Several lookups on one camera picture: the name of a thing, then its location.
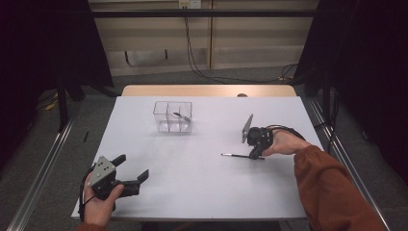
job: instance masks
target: human hand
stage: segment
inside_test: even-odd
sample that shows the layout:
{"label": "human hand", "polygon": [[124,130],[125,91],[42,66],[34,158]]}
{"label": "human hand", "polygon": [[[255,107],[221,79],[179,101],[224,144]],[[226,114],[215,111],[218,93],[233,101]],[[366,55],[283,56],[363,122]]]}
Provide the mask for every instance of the human hand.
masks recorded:
{"label": "human hand", "polygon": [[273,144],[262,152],[262,156],[270,156],[275,153],[291,155],[310,145],[288,131],[276,129],[273,131]]}
{"label": "human hand", "polygon": [[[88,174],[86,182],[89,181],[92,173]],[[115,201],[119,198],[124,189],[123,185],[117,185],[111,191],[111,194],[106,200],[101,200],[95,197],[95,192],[87,184],[84,186],[84,201],[87,201],[85,207],[84,222],[88,224],[96,224],[98,226],[106,227],[111,219],[112,210]]]}

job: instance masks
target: gray floor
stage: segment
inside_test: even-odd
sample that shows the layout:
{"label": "gray floor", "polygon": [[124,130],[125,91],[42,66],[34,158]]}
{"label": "gray floor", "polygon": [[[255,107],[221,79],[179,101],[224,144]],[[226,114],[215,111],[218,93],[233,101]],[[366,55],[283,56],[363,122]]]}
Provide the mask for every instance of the gray floor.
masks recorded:
{"label": "gray floor", "polygon": [[[273,80],[281,76],[280,67],[234,68],[203,71],[206,75],[233,77],[251,80]],[[137,76],[114,77],[115,88],[121,92],[130,84],[217,84],[213,80],[198,77],[191,71]],[[229,84],[247,84],[243,81],[225,80]],[[281,81],[271,84],[282,84]],[[295,87],[296,93],[304,101],[305,108],[314,124],[319,124],[310,98],[306,98],[303,86]],[[66,138],[50,174],[44,179],[43,191],[38,196],[32,214],[23,224],[25,230],[73,230],[79,223],[70,217],[74,208],[81,178],[91,164],[102,139],[110,113],[115,104],[99,92],[84,87],[87,94],[83,102],[68,99],[68,108],[73,115],[72,128]],[[16,150],[13,159],[3,170],[0,181],[0,230],[9,227],[18,206],[21,205],[38,170],[46,159],[57,136],[59,127],[58,107],[51,111],[38,110],[38,116],[29,134]],[[391,230],[408,230],[408,188],[382,159],[375,144],[361,136],[362,129],[347,108],[341,104],[337,118],[336,133],[344,149],[360,174],[375,202],[379,206]],[[317,129],[323,146],[327,138],[322,129]],[[309,230],[306,219],[276,223],[234,222],[230,224],[207,223],[194,226],[190,230]],[[161,230],[168,230],[174,223],[162,223]],[[112,230],[140,230],[140,223],[113,221]]]}

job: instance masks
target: orange sleeve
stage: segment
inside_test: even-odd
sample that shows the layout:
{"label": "orange sleeve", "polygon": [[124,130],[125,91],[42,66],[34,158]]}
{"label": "orange sleeve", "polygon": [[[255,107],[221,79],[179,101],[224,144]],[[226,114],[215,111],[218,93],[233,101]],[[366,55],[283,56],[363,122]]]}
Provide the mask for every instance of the orange sleeve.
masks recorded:
{"label": "orange sleeve", "polygon": [[85,222],[82,222],[78,225],[76,231],[106,231],[107,229],[96,225],[96,224],[88,224]]}
{"label": "orange sleeve", "polygon": [[347,169],[316,146],[294,156],[300,200],[314,230],[385,230]]}

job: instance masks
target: table surface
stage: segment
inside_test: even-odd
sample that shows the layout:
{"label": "table surface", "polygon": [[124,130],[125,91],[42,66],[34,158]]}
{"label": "table surface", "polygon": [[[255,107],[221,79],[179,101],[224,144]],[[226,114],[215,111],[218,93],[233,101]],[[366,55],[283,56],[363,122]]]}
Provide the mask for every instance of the table surface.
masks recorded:
{"label": "table surface", "polygon": [[[159,133],[153,116],[157,101],[192,102],[192,132]],[[305,218],[293,175],[293,156],[252,161],[220,155],[250,152],[252,147],[241,142],[241,130],[250,114],[254,114],[252,126],[286,125],[319,145],[299,97],[118,97],[95,160],[101,155],[112,160],[126,154],[127,161],[117,168],[117,179],[133,180],[146,169],[150,177],[141,185],[140,195],[116,202],[113,218]]]}

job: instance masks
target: clear plastic container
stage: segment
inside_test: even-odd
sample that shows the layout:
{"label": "clear plastic container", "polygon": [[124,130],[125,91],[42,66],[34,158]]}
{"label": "clear plastic container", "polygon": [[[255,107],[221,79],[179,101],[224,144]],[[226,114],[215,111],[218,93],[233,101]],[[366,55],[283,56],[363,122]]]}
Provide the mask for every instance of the clear plastic container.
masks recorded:
{"label": "clear plastic container", "polygon": [[190,133],[192,129],[192,103],[157,101],[154,117],[159,132]]}

